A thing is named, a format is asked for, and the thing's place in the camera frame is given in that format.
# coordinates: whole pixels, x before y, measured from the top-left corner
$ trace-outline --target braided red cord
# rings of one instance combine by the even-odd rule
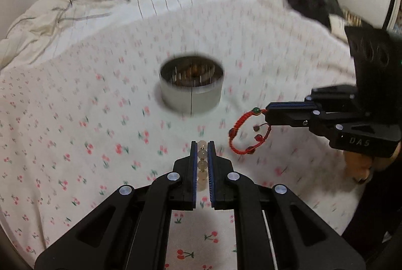
[[[244,155],[244,154],[253,154],[253,153],[255,152],[255,149],[258,148],[260,145],[262,145],[262,143],[264,143],[264,142],[267,140],[268,135],[269,135],[269,133],[270,133],[270,131],[271,131],[271,126],[270,126],[270,125],[268,125],[267,133],[265,134],[265,136],[263,137],[263,139],[262,139],[260,142],[258,142],[257,144],[255,144],[255,145],[253,145],[253,146],[249,146],[249,147],[248,147],[246,150],[244,150],[244,151],[238,150],[238,149],[236,149],[236,148],[233,146],[233,140],[234,140],[234,138],[236,137],[239,128],[244,124],[244,122],[245,122],[248,118],[250,118],[251,116],[258,116],[258,115],[260,115],[260,114],[266,114],[267,112],[268,112],[268,110],[266,110],[266,109],[261,109],[261,112],[258,113],[258,114],[256,114],[254,111],[249,111],[249,112],[246,112],[243,116],[241,116],[238,121],[236,121],[236,124],[235,124],[235,125],[233,126],[233,128],[229,131],[229,146],[230,146],[230,148],[233,150],[234,153],[240,154],[240,155]]]

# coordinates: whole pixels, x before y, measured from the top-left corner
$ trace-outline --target metal cylinder container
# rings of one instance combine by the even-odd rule
[[[202,55],[186,55],[166,61],[160,68],[164,103],[171,109],[195,115],[205,113],[221,98],[224,69]]]

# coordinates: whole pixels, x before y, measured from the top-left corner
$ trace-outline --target beaded bracelet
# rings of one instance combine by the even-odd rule
[[[262,125],[268,125],[268,130],[267,130],[267,133],[265,134],[265,136],[262,136],[261,134],[257,134],[254,137],[255,140],[258,142],[257,144],[255,144],[253,146],[249,146],[244,151],[238,150],[233,146],[233,139],[236,137],[239,128],[244,124],[244,122],[251,116],[258,116],[261,114],[265,115],[265,114],[267,114],[267,112],[268,112],[268,110],[266,110],[266,109],[260,109],[260,108],[256,107],[253,110],[246,112],[243,116],[241,116],[240,119],[234,125],[234,127],[229,130],[229,146],[233,150],[234,153],[240,154],[240,155],[253,154],[255,152],[255,149],[258,148],[260,145],[262,145],[262,143],[264,143],[266,141],[266,139],[268,138],[268,135],[271,131],[271,126],[268,123],[253,126],[254,131],[258,132]]]

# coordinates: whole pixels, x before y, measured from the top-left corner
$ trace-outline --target metal screw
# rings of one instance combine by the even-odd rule
[[[228,173],[228,179],[230,180],[238,180],[240,178],[240,175],[235,172]]]
[[[285,185],[276,185],[275,192],[278,194],[285,194],[287,192],[287,188]]]
[[[178,173],[168,173],[169,180],[178,180],[179,178],[180,178],[180,175]]]
[[[130,186],[125,185],[125,186],[120,187],[119,193],[121,195],[128,195],[128,194],[130,194],[132,192],[132,190],[133,189]]]

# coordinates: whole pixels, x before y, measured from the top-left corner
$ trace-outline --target bed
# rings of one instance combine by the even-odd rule
[[[273,128],[245,157],[228,147],[243,112],[355,81],[347,45],[285,0],[39,0],[0,51],[0,224],[30,266],[116,188],[170,171],[192,140],[214,140],[260,185],[288,185],[340,234],[353,216],[362,187],[308,130]],[[226,74],[219,106],[189,118],[164,106],[158,69],[194,51]],[[235,269],[233,213],[211,210],[208,187],[196,205],[172,213],[165,268]]]

